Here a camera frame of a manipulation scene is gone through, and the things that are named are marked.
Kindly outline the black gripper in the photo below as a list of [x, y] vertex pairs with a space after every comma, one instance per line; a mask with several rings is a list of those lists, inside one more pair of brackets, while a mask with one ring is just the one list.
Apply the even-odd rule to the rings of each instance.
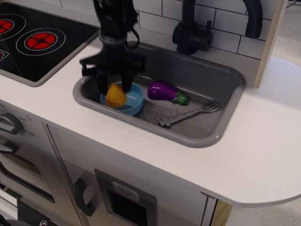
[[135, 50], [139, 41], [102, 42], [102, 50], [93, 56], [81, 59], [82, 76], [96, 76], [100, 93], [108, 91], [107, 75], [121, 74], [124, 92], [131, 89], [134, 74], [146, 71], [146, 57]]

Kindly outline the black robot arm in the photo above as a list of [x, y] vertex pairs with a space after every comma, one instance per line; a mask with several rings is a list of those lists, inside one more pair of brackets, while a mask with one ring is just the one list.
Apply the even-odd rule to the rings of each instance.
[[80, 60], [83, 76], [95, 76], [100, 93], [108, 92], [108, 76], [120, 75], [124, 92], [131, 89], [133, 79], [138, 72], [144, 72], [145, 56], [131, 50], [128, 32], [138, 33], [134, 25], [138, 14], [131, 0], [95, 0], [94, 8], [100, 23], [99, 39], [103, 44], [100, 53]]

